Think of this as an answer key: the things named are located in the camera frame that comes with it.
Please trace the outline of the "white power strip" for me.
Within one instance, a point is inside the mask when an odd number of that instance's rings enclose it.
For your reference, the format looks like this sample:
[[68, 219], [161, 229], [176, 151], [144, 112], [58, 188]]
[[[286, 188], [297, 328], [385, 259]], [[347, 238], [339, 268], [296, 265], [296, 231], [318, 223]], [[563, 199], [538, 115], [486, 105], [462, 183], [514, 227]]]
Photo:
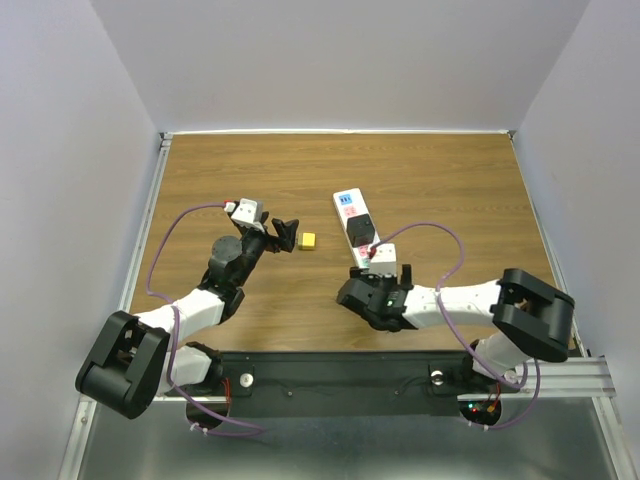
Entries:
[[[347, 244], [349, 246], [350, 252], [353, 256], [354, 262], [359, 268], [368, 268], [369, 267], [369, 250], [371, 246], [380, 240], [378, 230], [373, 221], [372, 214], [369, 211], [369, 208], [365, 202], [365, 199], [362, 195], [362, 192], [359, 188], [352, 188], [349, 190], [343, 190], [339, 192], [335, 192], [333, 194], [333, 203], [339, 217], [342, 230], [346, 237]], [[369, 214], [373, 224], [376, 229], [375, 242], [371, 245], [362, 246], [359, 248], [352, 248], [350, 242], [346, 235], [346, 224], [347, 219], [351, 216], [356, 216], [360, 214]]]

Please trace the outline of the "yellow plug adapter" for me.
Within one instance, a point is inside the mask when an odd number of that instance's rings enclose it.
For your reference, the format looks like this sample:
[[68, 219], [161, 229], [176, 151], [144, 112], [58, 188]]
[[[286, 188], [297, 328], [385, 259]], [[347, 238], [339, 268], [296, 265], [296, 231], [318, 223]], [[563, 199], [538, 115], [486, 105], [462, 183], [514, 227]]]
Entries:
[[302, 232], [298, 235], [297, 246], [300, 250], [309, 251], [315, 250], [317, 244], [317, 237], [312, 232]]

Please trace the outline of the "black cube socket adapter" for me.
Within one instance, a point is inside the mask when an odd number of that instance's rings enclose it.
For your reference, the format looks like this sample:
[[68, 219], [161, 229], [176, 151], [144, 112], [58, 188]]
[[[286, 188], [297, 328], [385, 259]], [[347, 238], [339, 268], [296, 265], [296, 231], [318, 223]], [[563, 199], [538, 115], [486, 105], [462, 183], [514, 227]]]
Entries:
[[346, 224], [346, 235], [352, 248], [374, 243], [376, 229], [370, 215], [365, 213], [349, 217]]

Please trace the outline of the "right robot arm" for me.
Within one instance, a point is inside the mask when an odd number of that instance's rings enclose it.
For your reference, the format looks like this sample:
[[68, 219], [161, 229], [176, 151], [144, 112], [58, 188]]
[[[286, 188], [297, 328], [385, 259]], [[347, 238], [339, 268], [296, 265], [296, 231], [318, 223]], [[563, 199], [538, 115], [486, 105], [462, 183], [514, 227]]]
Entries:
[[353, 267], [336, 303], [378, 331], [420, 330], [444, 322], [458, 340], [461, 325], [493, 325], [491, 336], [466, 343], [470, 360], [460, 366], [463, 384], [482, 390], [493, 381], [513, 389], [506, 373], [528, 360], [563, 363], [569, 357], [575, 300], [516, 268], [485, 283], [430, 288], [411, 283], [411, 267], [400, 278]]

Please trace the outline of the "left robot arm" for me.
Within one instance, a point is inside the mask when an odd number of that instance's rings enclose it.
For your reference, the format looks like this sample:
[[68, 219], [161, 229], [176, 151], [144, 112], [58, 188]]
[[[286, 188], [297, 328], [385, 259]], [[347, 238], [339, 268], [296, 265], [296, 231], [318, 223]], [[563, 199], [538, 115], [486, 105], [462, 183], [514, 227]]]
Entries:
[[230, 217], [238, 235], [218, 238], [200, 283], [184, 297], [138, 314], [123, 310], [105, 321], [75, 379], [76, 390], [135, 419], [155, 396], [183, 385], [215, 392], [223, 371], [207, 347], [180, 343], [229, 320], [245, 298], [243, 286], [266, 252], [290, 253], [299, 222], [261, 214], [253, 222]]

